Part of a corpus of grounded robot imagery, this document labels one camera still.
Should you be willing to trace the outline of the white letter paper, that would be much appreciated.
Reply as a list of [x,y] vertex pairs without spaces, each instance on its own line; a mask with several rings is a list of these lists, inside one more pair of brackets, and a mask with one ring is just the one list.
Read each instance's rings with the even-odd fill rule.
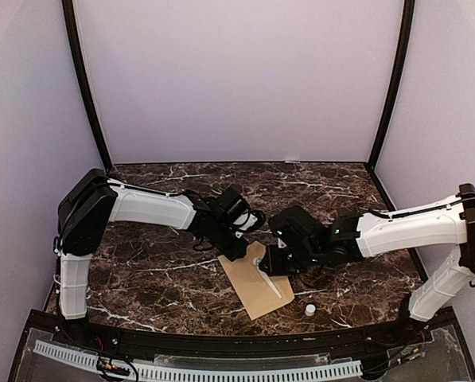
[[265,272],[261,271],[260,269],[258,269],[258,273],[260,274],[262,279],[265,281],[265,283],[272,289],[274,294],[278,298],[282,299],[282,294],[280,293],[279,289],[276,287],[274,282],[271,280],[271,278]]

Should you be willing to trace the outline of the brown kraft envelope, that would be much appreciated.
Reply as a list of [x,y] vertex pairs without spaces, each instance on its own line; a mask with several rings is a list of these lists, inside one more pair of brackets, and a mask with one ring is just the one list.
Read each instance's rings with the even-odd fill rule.
[[259,267],[254,264],[254,259],[263,258],[265,251],[266,247],[263,244],[254,242],[247,247],[247,254],[242,259],[231,262],[223,255],[218,257],[251,320],[280,309],[294,300],[294,292],[286,276],[269,276],[282,294],[280,299],[258,273]]

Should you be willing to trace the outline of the white glue bottle cap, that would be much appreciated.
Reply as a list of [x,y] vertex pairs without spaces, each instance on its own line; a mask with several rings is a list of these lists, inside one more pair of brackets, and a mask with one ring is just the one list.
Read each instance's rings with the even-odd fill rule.
[[305,308],[305,315],[307,317],[312,317],[314,316],[316,312],[316,306],[314,304],[308,304]]

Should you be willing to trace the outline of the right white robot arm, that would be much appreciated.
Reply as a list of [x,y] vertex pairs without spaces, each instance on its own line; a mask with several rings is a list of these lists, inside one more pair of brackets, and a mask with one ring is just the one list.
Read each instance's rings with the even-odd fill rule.
[[437,244],[451,245],[441,266],[405,298],[401,318],[388,329],[405,345],[464,287],[475,287],[475,186],[461,184],[456,194],[432,204],[392,212],[369,211],[335,219],[325,226],[295,205],[269,219],[277,238],[257,268],[268,276],[289,276],[314,266],[356,263],[386,252]]

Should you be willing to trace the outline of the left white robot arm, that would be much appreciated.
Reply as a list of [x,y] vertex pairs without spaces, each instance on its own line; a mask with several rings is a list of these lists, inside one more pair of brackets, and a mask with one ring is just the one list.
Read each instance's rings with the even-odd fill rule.
[[243,234],[257,221],[249,204],[233,188],[218,197],[193,191],[163,193],[111,179],[90,170],[60,203],[53,251],[60,261],[59,307],[64,335],[78,347],[95,340],[86,294],[92,256],[108,224],[133,222],[190,232],[230,260],[245,256]]

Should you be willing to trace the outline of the black front frame rail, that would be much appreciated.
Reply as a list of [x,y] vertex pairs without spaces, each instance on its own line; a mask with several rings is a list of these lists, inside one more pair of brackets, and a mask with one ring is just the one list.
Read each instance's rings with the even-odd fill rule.
[[420,325],[386,322],[356,329],[279,336],[195,336],[120,329],[83,321],[62,322],[55,314],[36,312],[37,324],[68,343],[99,338],[103,351],[127,358],[153,360],[160,355],[216,358],[288,357],[329,354],[332,358],[382,357],[390,349],[426,343],[432,339]]

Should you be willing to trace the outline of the right black corner post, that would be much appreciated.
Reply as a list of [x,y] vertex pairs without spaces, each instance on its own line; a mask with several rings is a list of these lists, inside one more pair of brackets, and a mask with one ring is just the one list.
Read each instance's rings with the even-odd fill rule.
[[376,171],[376,166],[384,148],[387,131],[393,115],[399,86],[403,76],[403,69],[407,57],[407,50],[411,35],[411,28],[415,13],[415,0],[404,0],[403,11],[400,20],[399,36],[395,48],[395,57],[391,70],[391,77],[384,100],[384,107],[380,116],[376,136],[372,144],[372,150],[368,157],[367,166],[371,173]]

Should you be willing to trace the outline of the black corner post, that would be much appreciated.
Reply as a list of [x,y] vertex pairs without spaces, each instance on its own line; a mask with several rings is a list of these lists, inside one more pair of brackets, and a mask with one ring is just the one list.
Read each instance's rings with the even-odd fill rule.
[[72,63],[75,69],[76,79],[80,90],[80,95],[84,104],[84,109],[88,119],[91,135],[94,139],[99,158],[103,164],[103,168],[108,172],[112,169],[113,163],[107,147],[106,140],[103,136],[95,102],[91,93],[91,87],[88,80],[87,69],[84,63],[84,56],[80,43],[80,35],[77,28],[75,3],[72,0],[61,1],[64,24],[68,36],[69,48],[72,56]]
[[376,171],[376,166],[384,148],[387,131],[393,115],[399,86],[403,76],[403,69],[407,57],[407,50],[411,35],[411,28],[415,13],[415,0],[404,0],[403,11],[400,20],[399,36],[395,48],[395,57],[391,70],[391,77],[384,100],[384,107],[380,116],[376,136],[372,144],[372,150],[368,157],[367,166],[371,173]]

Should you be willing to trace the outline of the left black corner post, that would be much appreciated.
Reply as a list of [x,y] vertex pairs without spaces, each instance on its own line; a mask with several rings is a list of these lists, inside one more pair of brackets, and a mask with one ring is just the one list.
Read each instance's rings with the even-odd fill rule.
[[69,48],[72,56],[72,63],[75,69],[76,79],[80,90],[80,95],[84,104],[84,109],[88,119],[91,135],[94,139],[99,158],[103,164],[103,168],[108,172],[112,169],[113,163],[107,147],[106,140],[103,136],[95,102],[91,93],[91,87],[88,80],[87,69],[84,63],[84,56],[80,43],[80,35],[77,28],[75,3],[72,0],[61,1],[64,24],[68,36]]

